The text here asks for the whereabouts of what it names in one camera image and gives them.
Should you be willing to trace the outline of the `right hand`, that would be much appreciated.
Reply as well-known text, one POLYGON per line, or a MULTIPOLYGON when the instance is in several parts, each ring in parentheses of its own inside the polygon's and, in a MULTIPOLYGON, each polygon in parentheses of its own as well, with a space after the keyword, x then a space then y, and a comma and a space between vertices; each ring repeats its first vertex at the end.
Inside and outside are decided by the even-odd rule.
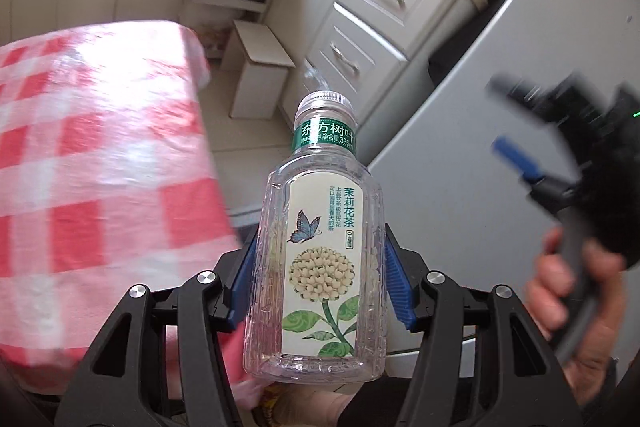
MULTIPOLYGON (((575 285, 574 273, 556 252, 562 238, 560 228, 547 234, 542 254, 536 261, 536 273, 526 285, 526 308, 544 337, 550 337, 565 325, 568 311, 562 299, 570 295, 575 285)), ((599 285, 599 304, 582 344, 563 371, 577 403, 585 405, 603 387, 608 362, 623 324, 627 296, 623 276, 626 260, 622 255, 589 239, 582 247, 582 257, 599 285)))

